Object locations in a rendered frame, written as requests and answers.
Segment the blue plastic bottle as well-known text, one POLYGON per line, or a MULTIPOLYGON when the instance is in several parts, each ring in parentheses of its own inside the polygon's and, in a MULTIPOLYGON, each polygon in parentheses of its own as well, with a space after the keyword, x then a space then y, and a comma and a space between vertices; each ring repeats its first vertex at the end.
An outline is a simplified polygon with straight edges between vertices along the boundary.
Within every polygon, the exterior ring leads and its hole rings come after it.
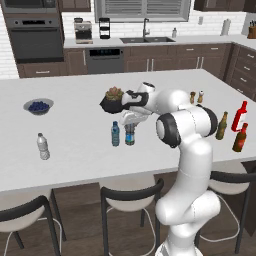
POLYGON ((111 128, 112 145, 117 147, 120 144, 120 129, 118 122, 114 121, 111 128))

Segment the window with blinds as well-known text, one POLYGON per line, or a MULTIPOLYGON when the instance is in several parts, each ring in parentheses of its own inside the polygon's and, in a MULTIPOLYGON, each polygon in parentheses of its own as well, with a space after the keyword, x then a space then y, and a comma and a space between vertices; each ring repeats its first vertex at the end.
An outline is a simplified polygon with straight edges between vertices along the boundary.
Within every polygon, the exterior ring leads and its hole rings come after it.
POLYGON ((186 22, 191 0, 94 0, 95 20, 111 22, 186 22))

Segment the succulent plant in black pot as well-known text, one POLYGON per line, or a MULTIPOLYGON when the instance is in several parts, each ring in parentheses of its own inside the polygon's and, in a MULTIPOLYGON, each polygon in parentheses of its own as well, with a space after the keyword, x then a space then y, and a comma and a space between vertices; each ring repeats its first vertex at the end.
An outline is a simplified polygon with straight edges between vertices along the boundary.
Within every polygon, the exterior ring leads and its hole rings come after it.
POLYGON ((124 92, 117 87, 110 88, 100 102, 102 109, 110 114, 120 113, 123 110, 122 96, 124 92))

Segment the red bottle with white label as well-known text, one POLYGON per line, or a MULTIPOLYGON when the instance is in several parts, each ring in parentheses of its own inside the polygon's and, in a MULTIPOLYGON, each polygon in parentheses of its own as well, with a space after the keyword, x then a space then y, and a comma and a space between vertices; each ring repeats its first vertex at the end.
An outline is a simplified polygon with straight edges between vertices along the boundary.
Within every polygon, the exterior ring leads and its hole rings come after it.
POLYGON ((235 114, 235 117, 231 126, 232 131, 238 132, 242 129, 243 123, 246 118, 246 114, 247 114, 247 102, 244 101, 242 103, 242 106, 237 110, 235 114))

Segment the clear plastic bottle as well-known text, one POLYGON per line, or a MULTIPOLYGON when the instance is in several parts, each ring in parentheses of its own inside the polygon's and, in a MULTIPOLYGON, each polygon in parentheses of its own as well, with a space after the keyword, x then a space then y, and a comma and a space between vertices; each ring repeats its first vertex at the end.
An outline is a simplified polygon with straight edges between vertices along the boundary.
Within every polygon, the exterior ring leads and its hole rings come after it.
POLYGON ((42 160, 48 160, 50 158, 50 151, 48 149, 47 139, 43 136, 42 133, 38 134, 37 146, 40 153, 40 158, 42 160))

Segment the black tiered stand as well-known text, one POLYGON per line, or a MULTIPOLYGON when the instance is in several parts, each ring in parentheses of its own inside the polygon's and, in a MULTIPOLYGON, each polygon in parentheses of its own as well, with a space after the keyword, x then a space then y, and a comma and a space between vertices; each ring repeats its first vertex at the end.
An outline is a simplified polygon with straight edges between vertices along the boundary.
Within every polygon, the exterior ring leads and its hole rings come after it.
POLYGON ((101 17, 99 19, 99 36, 101 39, 110 38, 110 19, 101 17))

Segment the dark sink basin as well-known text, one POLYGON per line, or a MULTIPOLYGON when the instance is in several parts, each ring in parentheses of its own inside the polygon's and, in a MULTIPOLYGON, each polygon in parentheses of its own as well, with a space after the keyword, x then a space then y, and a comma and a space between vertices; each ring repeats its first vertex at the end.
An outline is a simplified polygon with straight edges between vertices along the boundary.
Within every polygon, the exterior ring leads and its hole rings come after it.
POLYGON ((123 43, 163 43, 163 42, 175 42, 169 37, 129 37, 120 38, 123 43))

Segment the dark tap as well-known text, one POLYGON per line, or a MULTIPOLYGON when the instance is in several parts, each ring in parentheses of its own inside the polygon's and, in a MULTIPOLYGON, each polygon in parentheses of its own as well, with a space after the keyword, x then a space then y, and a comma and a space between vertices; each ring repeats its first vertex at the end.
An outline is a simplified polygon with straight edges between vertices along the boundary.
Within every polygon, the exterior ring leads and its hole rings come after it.
POLYGON ((145 38, 147 35, 150 34, 150 30, 146 29, 146 24, 149 22, 148 18, 144 18, 143 21, 143 31, 142 31, 142 37, 145 38))

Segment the silver coffee machine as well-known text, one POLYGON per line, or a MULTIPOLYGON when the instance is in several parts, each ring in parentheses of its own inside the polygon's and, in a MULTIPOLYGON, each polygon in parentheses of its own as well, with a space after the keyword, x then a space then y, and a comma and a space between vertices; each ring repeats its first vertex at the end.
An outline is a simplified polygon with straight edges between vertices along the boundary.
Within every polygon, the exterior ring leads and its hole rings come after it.
POLYGON ((74 31, 77 44, 92 44, 92 24, 82 18, 74 19, 74 31))

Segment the brown lower cupboard run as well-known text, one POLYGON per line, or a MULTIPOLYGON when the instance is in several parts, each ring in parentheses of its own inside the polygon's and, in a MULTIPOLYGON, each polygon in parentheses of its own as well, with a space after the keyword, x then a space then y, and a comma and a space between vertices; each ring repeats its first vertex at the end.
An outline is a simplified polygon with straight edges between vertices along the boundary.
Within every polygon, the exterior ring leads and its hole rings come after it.
POLYGON ((124 50, 125 72, 204 69, 221 78, 230 43, 131 46, 124 50))

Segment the brown corner drawer run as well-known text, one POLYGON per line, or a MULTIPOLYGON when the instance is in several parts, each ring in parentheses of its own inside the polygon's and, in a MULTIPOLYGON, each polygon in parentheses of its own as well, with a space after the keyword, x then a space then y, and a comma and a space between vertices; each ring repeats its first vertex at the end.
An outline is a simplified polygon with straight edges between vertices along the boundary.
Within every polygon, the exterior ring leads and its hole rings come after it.
POLYGON ((233 43, 224 81, 256 102, 256 50, 233 43))

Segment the brown glass bottle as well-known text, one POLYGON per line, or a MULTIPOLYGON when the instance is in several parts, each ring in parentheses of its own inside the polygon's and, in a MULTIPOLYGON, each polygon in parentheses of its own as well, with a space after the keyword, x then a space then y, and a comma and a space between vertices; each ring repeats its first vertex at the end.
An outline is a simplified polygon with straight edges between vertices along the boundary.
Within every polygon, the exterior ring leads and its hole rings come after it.
POLYGON ((238 132, 236 139, 234 141, 232 150, 235 152, 241 152, 242 148, 244 146, 247 134, 246 134, 246 130, 247 130, 248 124, 244 123, 242 126, 242 129, 238 132))

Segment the dark bottle with blue label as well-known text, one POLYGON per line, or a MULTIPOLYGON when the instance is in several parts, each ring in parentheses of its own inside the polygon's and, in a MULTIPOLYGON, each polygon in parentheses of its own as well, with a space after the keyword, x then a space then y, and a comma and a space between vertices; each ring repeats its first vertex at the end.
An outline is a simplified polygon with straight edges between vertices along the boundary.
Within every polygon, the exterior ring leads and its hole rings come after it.
POLYGON ((125 143, 129 146, 135 143, 135 125, 134 124, 127 124, 125 126, 125 143))

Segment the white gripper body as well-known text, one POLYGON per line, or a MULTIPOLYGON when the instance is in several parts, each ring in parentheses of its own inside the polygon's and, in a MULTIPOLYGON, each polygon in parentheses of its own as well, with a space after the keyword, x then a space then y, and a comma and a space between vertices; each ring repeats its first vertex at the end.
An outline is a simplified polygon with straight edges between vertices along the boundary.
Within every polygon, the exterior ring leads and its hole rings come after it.
POLYGON ((120 117, 120 124, 130 125, 130 124, 139 124, 140 122, 144 122, 151 115, 151 112, 136 112, 136 111, 125 111, 120 117))

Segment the grey dishwasher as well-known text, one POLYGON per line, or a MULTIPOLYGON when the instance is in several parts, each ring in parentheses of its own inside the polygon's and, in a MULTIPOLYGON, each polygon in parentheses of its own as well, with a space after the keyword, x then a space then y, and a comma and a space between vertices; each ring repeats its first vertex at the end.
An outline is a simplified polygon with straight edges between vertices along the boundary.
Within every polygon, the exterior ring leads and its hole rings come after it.
POLYGON ((123 49, 118 47, 87 49, 86 63, 89 74, 123 73, 123 49))

